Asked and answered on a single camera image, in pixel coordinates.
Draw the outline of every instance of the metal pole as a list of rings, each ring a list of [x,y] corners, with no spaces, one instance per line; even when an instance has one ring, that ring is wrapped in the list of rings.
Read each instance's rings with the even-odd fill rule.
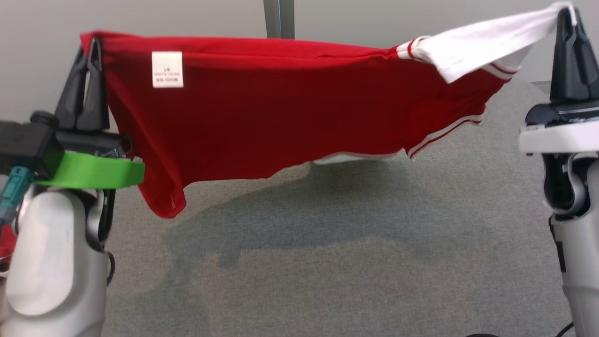
[[[268,38],[295,39],[294,0],[264,0]]]

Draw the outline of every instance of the green bracket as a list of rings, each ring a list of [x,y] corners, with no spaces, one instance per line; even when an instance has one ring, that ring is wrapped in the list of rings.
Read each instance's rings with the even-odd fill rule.
[[[42,186],[74,189],[121,189],[144,181],[146,165],[127,159],[102,158],[65,152],[52,180],[37,180]]]

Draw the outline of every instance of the white tag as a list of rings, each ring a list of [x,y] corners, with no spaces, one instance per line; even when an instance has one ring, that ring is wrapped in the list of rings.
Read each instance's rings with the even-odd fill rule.
[[[182,52],[152,52],[152,86],[154,88],[183,87]]]

